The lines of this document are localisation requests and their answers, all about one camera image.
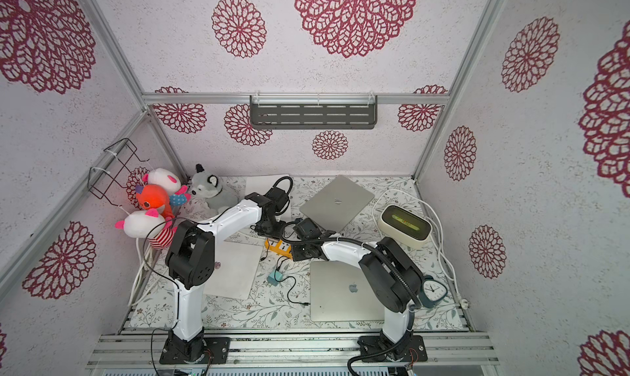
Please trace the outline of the teal charger plug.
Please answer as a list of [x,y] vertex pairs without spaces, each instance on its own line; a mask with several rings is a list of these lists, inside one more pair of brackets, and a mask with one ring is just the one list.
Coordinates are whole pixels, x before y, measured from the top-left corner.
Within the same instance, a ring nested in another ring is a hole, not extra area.
[[278,270],[272,271],[269,276],[267,276],[267,282],[274,287],[278,286],[282,282],[282,280],[283,274]]

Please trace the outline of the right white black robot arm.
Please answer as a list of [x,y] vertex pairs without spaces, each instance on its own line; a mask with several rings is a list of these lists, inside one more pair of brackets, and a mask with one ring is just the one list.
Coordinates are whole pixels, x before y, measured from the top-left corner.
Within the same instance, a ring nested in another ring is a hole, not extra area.
[[359,338],[360,354],[347,361],[350,374],[358,372],[353,364],[359,361],[401,361],[413,347],[414,312],[425,306],[421,298],[426,278],[407,253],[392,238],[369,244],[323,232],[311,219],[287,223],[297,238],[282,240],[291,245],[294,261],[320,259],[360,270],[377,300],[384,306],[385,321],[379,338]]

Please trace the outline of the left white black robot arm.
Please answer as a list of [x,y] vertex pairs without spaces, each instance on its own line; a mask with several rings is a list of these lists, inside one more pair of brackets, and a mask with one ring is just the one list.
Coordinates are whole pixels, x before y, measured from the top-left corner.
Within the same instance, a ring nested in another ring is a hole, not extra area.
[[204,222],[179,224],[165,263],[176,294],[175,324],[159,359],[161,365],[226,362],[228,338],[207,343],[202,321],[203,286],[215,269],[216,245],[241,229],[254,227],[261,237],[280,237],[277,219],[288,209],[290,192],[274,186],[265,194],[252,192],[244,200]]

